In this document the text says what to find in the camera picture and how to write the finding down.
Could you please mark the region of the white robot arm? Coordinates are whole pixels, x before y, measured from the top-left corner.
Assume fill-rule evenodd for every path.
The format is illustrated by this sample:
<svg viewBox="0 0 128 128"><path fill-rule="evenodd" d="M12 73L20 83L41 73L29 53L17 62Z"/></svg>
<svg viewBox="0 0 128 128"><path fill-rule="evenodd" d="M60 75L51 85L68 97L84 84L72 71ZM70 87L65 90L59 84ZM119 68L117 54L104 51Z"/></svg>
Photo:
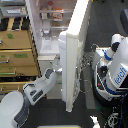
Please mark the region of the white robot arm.
<svg viewBox="0 0 128 128"><path fill-rule="evenodd" d="M0 102L0 128L20 128L27 120L29 107L35 105L55 85L57 74L47 69L41 78L12 91Z"/></svg>

